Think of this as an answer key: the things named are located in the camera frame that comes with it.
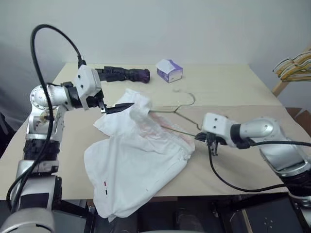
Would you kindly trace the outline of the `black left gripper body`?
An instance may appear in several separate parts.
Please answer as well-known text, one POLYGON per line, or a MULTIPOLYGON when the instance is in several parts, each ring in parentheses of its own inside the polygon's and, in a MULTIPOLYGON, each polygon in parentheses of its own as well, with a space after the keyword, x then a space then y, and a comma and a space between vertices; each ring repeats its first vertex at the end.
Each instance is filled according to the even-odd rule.
POLYGON ((99 91, 96 95, 94 96, 89 96, 86 99, 87 105, 89 108, 96 108, 98 107, 101 111, 101 113, 105 113, 106 110, 106 105, 104 103, 104 94, 103 91, 99 91))

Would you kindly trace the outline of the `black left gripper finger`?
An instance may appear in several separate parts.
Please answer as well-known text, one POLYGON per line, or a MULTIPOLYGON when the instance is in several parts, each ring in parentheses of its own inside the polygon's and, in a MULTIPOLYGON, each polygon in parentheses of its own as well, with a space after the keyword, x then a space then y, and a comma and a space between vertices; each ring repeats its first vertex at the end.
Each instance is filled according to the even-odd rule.
POLYGON ((113 107, 106 107, 106 114, 114 114, 114 113, 119 113, 122 112, 129 107, 133 106, 134 103, 120 103, 120 104, 115 104, 113 107))

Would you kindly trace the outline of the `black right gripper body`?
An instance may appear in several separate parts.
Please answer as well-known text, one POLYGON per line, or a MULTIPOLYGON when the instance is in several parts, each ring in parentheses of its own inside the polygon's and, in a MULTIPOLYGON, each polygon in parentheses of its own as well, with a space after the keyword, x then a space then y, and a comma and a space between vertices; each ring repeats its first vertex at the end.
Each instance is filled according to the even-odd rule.
POLYGON ((219 136, 216 136, 214 133, 207 133, 206 134, 206 143, 208 152, 212 156, 218 155, 218 145, 224 145, 225 146, 225 140, 219 136))

